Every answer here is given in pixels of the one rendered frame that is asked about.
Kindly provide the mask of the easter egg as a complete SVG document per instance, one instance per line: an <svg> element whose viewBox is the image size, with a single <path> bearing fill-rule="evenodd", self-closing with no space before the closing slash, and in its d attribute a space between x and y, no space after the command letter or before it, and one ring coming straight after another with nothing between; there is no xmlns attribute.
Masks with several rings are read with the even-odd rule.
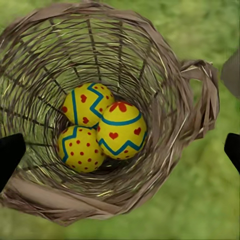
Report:
<svg viewBox="0 0 240 240"><path fill-rule="evenodd" d="M72 124L59 134L58 154L71 170L89 173L101 166L106 154L97 140L97 129Z"/></svg>
<svg viewBox="0 0 240 240"><path fill-rule="evenodd" d="M103 112L113 103L116 102L107 86L96 82L85 83L67 94L62 111L72 125L97 130Z"/></svg>
<svg viewBox="0 0 240 240"><path fill-rule="evenodd" d="M111 104L102 114L97 128L101 150L115 160L136 156L147 140L147 127L140 111L127 101Z"/></svg>

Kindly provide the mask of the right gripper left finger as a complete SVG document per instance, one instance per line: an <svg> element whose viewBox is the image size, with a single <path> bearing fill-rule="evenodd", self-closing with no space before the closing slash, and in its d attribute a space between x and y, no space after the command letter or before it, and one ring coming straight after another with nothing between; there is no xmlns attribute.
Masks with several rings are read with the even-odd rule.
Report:
<svg viewBox="0 0 240 240"><path fill-rule="evenodd" d="M23 133L0 138L0 193L26 154Z"/></svg>

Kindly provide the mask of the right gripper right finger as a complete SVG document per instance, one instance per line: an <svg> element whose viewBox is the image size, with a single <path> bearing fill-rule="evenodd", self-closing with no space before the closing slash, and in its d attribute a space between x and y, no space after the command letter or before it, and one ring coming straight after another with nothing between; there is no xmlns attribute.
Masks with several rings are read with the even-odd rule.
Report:
<svg viewBox="0 0 240 240"><path fill-rule="evenodd" d="M229 133L225 145L224 151L235 165L240 173L240 135L235 133Z"/></svg>

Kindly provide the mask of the wicker basket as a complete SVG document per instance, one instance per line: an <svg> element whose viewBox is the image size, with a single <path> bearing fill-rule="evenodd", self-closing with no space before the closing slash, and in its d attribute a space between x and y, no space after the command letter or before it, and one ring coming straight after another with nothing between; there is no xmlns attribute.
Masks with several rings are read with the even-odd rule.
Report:
<svg viewBox="0 0 240 240"><path fill-rule="evenodd" d="M77 14L80 16L70 16L71 14ZM50 25L46 28L38 30L47 19ZM54 23L52 19L66 20L59 23ZM85 21L66 22L69 20ZM97 23L110 24L115 27L105 27L95 24L96 22L90 22L90 20L101 20L103 22ZM115 20L119 22L108 22L105 20ZM87 26L73 27L82 23L87 23ZM90 23L100 27L91 27ZM139 32L124 27L123 23L129 25ZM55 25L61 24L73 25L64 28L56 28ZM37 26L34 27L35 25ZM28 31L26 34L21 35L31 27L34 28ZM52 29L48 33L40 36L50 27L52 27ZM76 30L59 34L58 31L64 29ZM81 29L88 29L89 33L74 34L70 37L61 39L61 36L68 35L69 33ZM93 33L92 29L108 29L115 33L109 33L102 30L99 31L104 33ZM123 30L130 32L132 35L135 34L143 37L149 44L140 41L134 35L133 36L135 38L127 35ZM37 32L39 33L26 42L21 39ZM55 33L56 36L44 40L53 33ZM74 39L74 37L81 35L85 36ZM113 42L94 41L93 38L95 37L93 37L93 35L100 35L104 37L104 39L109 39ZM119 40L109 36L115 36L119 38ZM38 47L39 49L37 48L34 51L31 51L36 45L47 42L54 38L58 38L59 41L57 40L52 44L39 48L43 45L42 44ZM85 42L77 42L86 38L90 38L91 42L88 42L89 40ZM11 136L11 128L14 135L18 134L17 121L18 117L20 117L20 124L18 121L19 133L24 134L25 144L27 146L30 145L32 150L28 146L30 155L26 151L22 157L27 163L27 167L23 164L21 159L4 189L0 193L0 205L2 207L47 219L62 227L71 225L81 219L106 220L117 215L130 214L153 198L159 188L168 179L178 162L181 160L184 147L187 148L192 141L204 138L206 132L215 129L220 112L220 98L218 70L213 66L213 62L209 63L203 59L184 59L181 62L154 24L149 19L145 18L134 10L115 9L107 3L90 0L83 0L77 3L53 2L47 7L34 8L29 14L15 18L0 35L0 53L5 50L8 43L13 39L14 41L9 49L5 52L6 54L4 53L5 55L0 61L0 80L4 75L0 94L0 139L3 138L1 131L2 124L5 133L4 137L7 137L3 122L6 112L6 128L9 132L8 136ZM27 46L30 42L36 39L38 39L36 42L29 47ZM74 40L63 42L69 39ZM145 48L140 46L134 40L140 42ZM21 43L19 47L12 51L13 47L19 42ZM79 44L72 46L67 45L71 43ZM91 44L91 49L93 50L87 49L77 51L91 46L78 46L81 44ZM96 46L95 44L101 44L103 46ZM108 44L119 44L119 46L110 46ZM51 50L49 50L42 57L37 58L52 45L55 46L50 48ZM56 52L53 52L60 46L61 48L59 48ZM138 65L131 61L133 59L128 58L126 55L134 58L137 57L123 52L122 46L128 47L133 53L141 58L140 60L143 60L142 67L139 66L141 69L139 69L137 67ZM23 47L23 51L15 56L16 53ZM98 50L95 47L104 47L102 49L110 48L113 50ZM152 47L157 51L159 56L154 52ZM45 48L43 51L34 54L35 51L43 48ZM76 49L67 51L71 48ZM69 54L71 52L77 53ZM88 53L80 54L83 52ZM111 55L108 53L103 54L101 52L113 52L118 55ZM25 58L16 64L18 59L25 53L27 53ZM154 59L151 53L156 56L157 60ZM75 55L79 56L70 58ZM23 64L25 59L27 59L29 56L30 58L28 61ZM95 61L84 61L93 57L86 57L86 59L80 58L83 56L93 56ZM109 56L117 58L118 60L110 58ZM121 56L127 58L130 62L124 60ZM3 65L5 60L7 60L9 57L11 57L9 62ZM64 62L58 64L64 59L66 59ZM72 61L74 59L82 60ZM118 61L118 64L105 59ZM13 67L5 72L9 65L15 60L16 62L14 63ZM50 70L46 68L46 65L55 62L57 63L53 67L50 67ZM59 67L66 62L69 63ZM154 69L150 64L161 74L160 75L156 71L157 74L163 79L163 82L155 75L153 71ZM17 71L10 76L9 73L18 65L19 67ZM86 68L76 68L79 65L92 66ZM191 66L195 67L190 68ZM74 73L69 75L76 75L72 75L69 78L75 76L77 76L77 78L75 77L68 82L62 83L64 80L69 79L66 78L61 80L62 82L60 81L61 83L58 84L56 79L66 70L71 68L73 68L75 72L73 71ZM22 71L15 79L15 76L21 69ZM37 75L42 69L45 70L45 73L43 74L43 71L43 75L41 74L40 77L36 79ZM136 74L138 73L138 78L129 70L135 72ZM89 71L96 71L97 73ZM100 71L111 71L113 73L101 73ZM5 76L8 78L8 82L6 91L3 94L4 81L6 80ZM27 76L29 76L29 78L23 85L22 83ZM94 78L99 78L99 80ZM157 78L162 83L160 83ZM11 80L10 83L9 79ZM190 86L190 80L202 81L199 101L195 108L194 92ZM12 89L8 95L8 88L13 82L14 85L11 87ZM53 82L56 85L50 90L51 86L54 84ZM128 158L124 163L117 165L117 162L121 161L121 159L117 160L106 155L102 165L109 163L111 163L111 165L100 166L96 170L89 173L80 173L68 168L68 166L64 164L60 154L58 154L57 140L59 134L61 134L64 130L64 125L68 120L63 113L63 102L68 93L85 83L102 84L109 88L113 94L115 102L124 101L133 104L140 111L144 118L147 137L142 150L137 155ZM50 87L48 88L46 94L42 97L48 85L50 85ZM63 87L61 87L61 85ZM175 93L172 89L172 85ZM57 86L58 90L54 94ZM169 94L167 86L169 88ZM10 102L11 93L15 87L16 91ZM20 94L16 99L20 87L23 89L20 90ZM55 90L52 92L54 94L53 95L51 91L54 88ZM117 89L117 91L114 91L114 89ZM39 96L42 90L44 91ZM52 98L54 99L58 92L59 94L56 100L52 105L49 104L50 100ZM47 101L48 97L46 96L48 93L48 97L51 94L52 96ZM3 98L2 94L3 96L5 95L3 107L1 107L1 101ZM20 101L22 94L22 100ZM177 106L177 108L175 107L174 110L173 94L177 100L176 103L174 99ZM24 103L25 95L26 101ZM8 98L9 104L8 108L6 109ZM160 104L160 99L162 106ZM15 105L17 102L18 106L15 112ZM19 105L21 102L21 114L18 114ZM46 107L50 107L45 114L44 124L40 123L41 117L43 118L41 114L40 120L37 122L38 115L43 106L44 109L42 115L44 115ZM27 108L28 112L26 114ZM34 111L35 116L33 118ZM13 125L13 119L15 122L15 127ZM26 134L24 129L24 121L26 125ZM30 128L28 133L29 121ZM31 140L30 142L27 142L26 137L28 133L29 141L32 122L33 128ZM44 126L42 144L41 139L39 143L39 138L38 143L36 143L37 125L39 125L39 130L40 126ZM70 125L71 121L66 124L66 128L70 127ZM35 143L32 143L33 134ZM32 146L36 146L38 152ZM40 149L39 146L40 148L42 146L43 149ZM47 154L43 153L42 151L44 159L42 158L38 148L41 151L47 151ZM42 161L41 162L38 158L40 165L38 165L39 163L37 160L35 161L32 158L30 150L33 152L33 154L34 152L37 154L37 156L35 154L34 156L37 158L38 156L40 157ZM178 158L173 163L177 153ZM46 158L49 160L49 164L47 163L44 155L48 156L49 159L47 156ZM57 181L55 178L53 179L50 176L50 172L50 174L47 173L45 169L43 171L43 167L48 171L55 173L57 175L55 176L60 178L61 182ZM34 175L30 175L26 171L29 171L32 175L36 175L39 179ZM47 176L45 172L49 176ZM17 174L20 179L18 179L14 174ZM158 183L156 183L157 179L161 176L162 178L158 181Z"/></svg>

